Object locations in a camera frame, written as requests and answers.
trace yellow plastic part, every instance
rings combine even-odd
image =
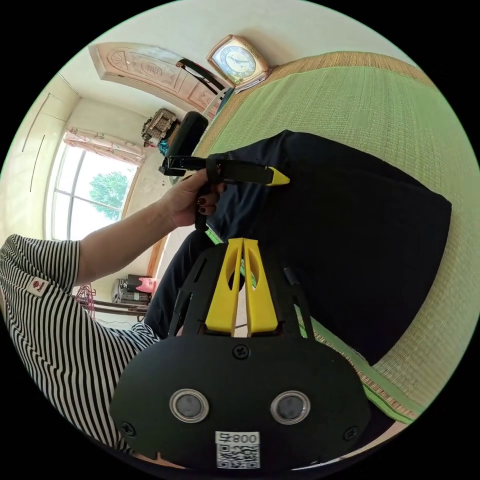
[[[265,275],[259,244],[247,238],[243,241],[245,264],[246,320],[248,336],[252,334],[274,332],[278,327],[269,284]],[[254,289],[252,274],[256,280]]]
[[[278,187],[279,185],[287,185],[290,183],[290,179],[283,173],[279,172],[276,168],[273,168],[272,166],[267,168],[273,171],[273,179],[267,187]]]
[[[223,265],[206,317],[205,325],[210,331],[222,332],[231,336],[235,332],[243,244],[243,238],[231,238],[228,241]],[[233,286],[230,290],[229,281],[234,272]]]

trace pink curtain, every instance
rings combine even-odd
[[[131,141],[96,131],[69,128],[63,141],[71,147],[79,147],[102,157],[121,160],[136,167],[141,167],[146,158],[146,150],[143,147]]]

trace qr code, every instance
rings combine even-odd
[[[260,445],[218,445],[216,464],[220,469],[259,469]]]

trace tree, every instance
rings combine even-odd
[[[119,171],[112,173],[99,173],[90,182],[90,198],[101,204],[114,207],[116,209],[122,208],[127,188],[129,187],[129,179]],[[118,212],[103,205],[93,205],[97,212],[104,214],[110,220],[118,218]]]

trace shirt logo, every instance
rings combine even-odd
[[[42,297],[45,293],[45,290],[47,289],[48,284],[49,283],[47,281],[35,277],[35,279],[30,282],[30,285],[26,290],[27,292],[35,295],[36,297]]]

